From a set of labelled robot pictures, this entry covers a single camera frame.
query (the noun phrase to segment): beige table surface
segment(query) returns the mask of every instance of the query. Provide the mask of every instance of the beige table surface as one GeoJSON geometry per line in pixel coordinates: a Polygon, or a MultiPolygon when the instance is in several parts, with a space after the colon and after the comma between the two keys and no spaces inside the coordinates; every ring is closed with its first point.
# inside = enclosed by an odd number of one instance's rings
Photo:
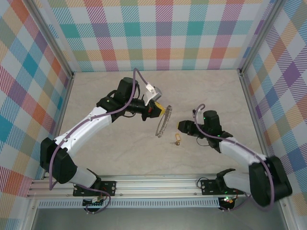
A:
{"type": "MultiPolygon", "coordinates": [[[[161,138],[155,136],[160,118],[142,121],[141,115],[120,117],[99,131],[73,159],[78,166],[97,174],[194,174],[218,173],[227,168],[240,169],[231,158],[210,147],[201,147],[195,137],[181,134],[175,141],[177,124],[192,120],[192,109],[205,103],[216,110],[223,130],[248,147],[260,146],[236,70],[143,71],[145,79],[161,89],[159,103],[171,105],[173,112],[161,138]]],[[[72,87],[61,133],[87,116],[96,103],[117,88],[132,72],[77,73],[72,87]]],[[[144,92],[144,84],[137,76],[144,92]]]]}

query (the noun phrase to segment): plaid wallpaper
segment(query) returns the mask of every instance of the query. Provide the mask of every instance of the plaid wallpaper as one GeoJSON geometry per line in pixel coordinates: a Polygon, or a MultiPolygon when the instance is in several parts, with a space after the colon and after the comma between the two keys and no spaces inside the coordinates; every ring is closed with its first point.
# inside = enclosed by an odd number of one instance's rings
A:
{"type": "Polygon", "coordinates": [[[256,42],[256,40],[257,40],[257,37],[258,37],[258,34],[259,34],[259,32],[260,32],[262,26],[264,25],[265,20],[266,20],[267,17],[269,16],[269,14],[270,14],[270,12],[271,12],[271,9],[272,9],[272,7],[273,7],[273,5],[274,5],[275,2],[276,2],[276,0],[270,0],[270,2],[269,2],[269,4],[268,4],[267,8],[265,9],[265,12],[264,12],[264,14],[263,14],[263,16],[262,16],[262,18],[261,18],[259,24],[258,24],[258,26],[257,26],[257,28],[256,28],[256,30],[255,30],[255,32],[254,32],[254,34],[253,34],[253,36],[252,36],[252,39],[251,39],[250,42],[249,42],[248,47],[247,47],[247,49],[245,50],[245,53],[244,53],[244,55],[243,55],[243,58],[242,58],[242,60],[241,60],[241,62],[240,62],[240,64],[239,64],[239,66],[238,66],[239,69],[242,68],[242,66],[244,65],[244,62],[245,62],[245,60],[246,60],[246,57],[248,56],[248,54],[249,54],[249,52],[250,52],[250,49],[251,49],[251,48],[253,47],[253,45],[255,44],[255,42],[256,42]]]}
{"type": "Polygon", "coordinates": [[[261,21],[261,6],[269,4],[269,0],[35,2],[76,71],[237,69],[258,23],[254,29],[252,25],[261,21]]]}
{"type": "Polygon", "coordinates": [[[21,223],[40,141],[52,137],[68,76],[22,0],[0,0],[0,229],[21,223]]]}
{"type": "Polygon", "coordinates": [[[293,188],[292,209],[307,229],[307,0],[289,0],[245,78],[270,154],[293,188]]]}

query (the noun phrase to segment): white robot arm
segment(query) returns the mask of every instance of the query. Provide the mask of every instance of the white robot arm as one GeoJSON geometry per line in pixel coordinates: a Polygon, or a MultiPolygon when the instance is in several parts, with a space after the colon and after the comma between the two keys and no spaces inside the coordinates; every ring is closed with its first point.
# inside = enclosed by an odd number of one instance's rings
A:
{"type": "Polygon", "coordinates": [[[197,112],[194,110],[194,121],[181,121],[178,129],[191,136],[206,138],[211,148],[231,157],[248,170],[248,173],[235,169],[219,172],[215,184],[222,194],[226,193],[229,188],[237,189],[251,194],[254,200],[263,207],[270,204],[272,194],[274,194],[274,201],[292,194],[291,185],[278,157],[266,157],[239,144],[230,133],[222,130],[216,111],[200,112],[199,108],[197,112]]]}
{"type": "MultiPolygon", "coordinates": [[[[139,89],[138,82],[135,81],[135,89],[139,89]]],[[[77,167],[73,162],[80,147],[87,142],[102,128],[112,124],[118,117],[126,112],[142,115],[142,120],[147,118],[159,117],[165,112],[165,109],[156,100],[161,97],[158,88],[151,86],[154,92],[146,92],[145,100],[133,98],[129,103],[133,89],[132,78],[124,78],[120,81],[118,89],[112,91],[108,96],[102,98],[96,107],[66,133],[51,140],[46,138],[41,143],[40,165],[49,172],[50,165],[52,176],[60,183],[71,182],[87,188],[101,189],[101,179],[89,169],[77,167]]]]}

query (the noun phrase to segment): key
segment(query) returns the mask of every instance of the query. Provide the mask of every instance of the key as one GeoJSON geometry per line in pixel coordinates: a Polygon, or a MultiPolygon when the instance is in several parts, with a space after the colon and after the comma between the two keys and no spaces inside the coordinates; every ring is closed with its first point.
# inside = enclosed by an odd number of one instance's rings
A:
{"type": "Polygon", "coordinates": [[[171,144],[175,144],[175,145],[180,145],[180,141],[176,141],[176,142],[171,142],[171,144]]]}

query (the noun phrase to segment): enclosure wall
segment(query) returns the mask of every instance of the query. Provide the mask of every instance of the enclosure wall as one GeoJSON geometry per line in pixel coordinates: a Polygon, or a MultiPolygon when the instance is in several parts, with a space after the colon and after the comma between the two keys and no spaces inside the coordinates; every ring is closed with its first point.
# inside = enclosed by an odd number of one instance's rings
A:
{"type": "Polygon", "coordinates": [[[273,2],[35,0],[75,71],[237,69],[273,2]]]}
{"type": "Polygon", "coordinates": [[[0,229],[17,229],[40,142],[52,137],[69,77],[21,0],[0,0],[0,229]]]}
{"type": "Polygon", "coordinates": [[[245,80],[269,154],[293,188],[295,219],[307,228],[307,1],[288,0],[245,80]]]}

